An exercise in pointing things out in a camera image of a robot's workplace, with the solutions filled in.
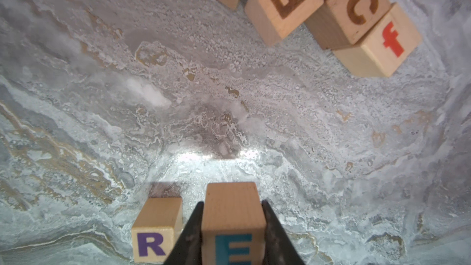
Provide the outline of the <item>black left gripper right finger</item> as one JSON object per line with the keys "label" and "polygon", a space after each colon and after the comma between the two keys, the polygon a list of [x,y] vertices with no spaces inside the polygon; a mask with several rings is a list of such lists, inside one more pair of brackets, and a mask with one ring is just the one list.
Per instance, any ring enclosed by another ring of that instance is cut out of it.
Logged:
{"label": "black left gripper right finger", "polygon": [[289,237],[278,220],[270,203],[261,202],[267,222],[265,231],[264,265],[305,265]]}

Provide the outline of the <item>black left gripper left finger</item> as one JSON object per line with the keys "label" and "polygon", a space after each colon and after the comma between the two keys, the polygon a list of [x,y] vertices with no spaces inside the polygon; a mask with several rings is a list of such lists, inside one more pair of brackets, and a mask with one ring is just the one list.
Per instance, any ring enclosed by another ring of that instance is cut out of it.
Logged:
{"label": "black left gripper left finger", "polygon": [[204,203],[198,202],[163,265],[202,265],[201,224]]}

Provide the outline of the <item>block with purple R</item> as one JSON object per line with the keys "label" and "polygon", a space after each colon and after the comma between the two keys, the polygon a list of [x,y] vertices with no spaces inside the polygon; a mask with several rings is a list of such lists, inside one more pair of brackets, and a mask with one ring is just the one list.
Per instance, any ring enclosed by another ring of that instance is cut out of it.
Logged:
{"label": "block with purple R", "polygon": [[131,228],[134,261],[162,263],[170,255],[183,227],[183,200],[149,198]]}

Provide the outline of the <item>block with teal E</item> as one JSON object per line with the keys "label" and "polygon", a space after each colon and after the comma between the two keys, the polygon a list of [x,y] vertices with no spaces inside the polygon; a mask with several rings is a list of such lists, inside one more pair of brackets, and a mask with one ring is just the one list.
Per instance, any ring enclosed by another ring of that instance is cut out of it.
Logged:
{"label": "block with teal E", "polygon": [[207,185],[202,215],[202,264],[261,265],[266,218],[254,182]]}

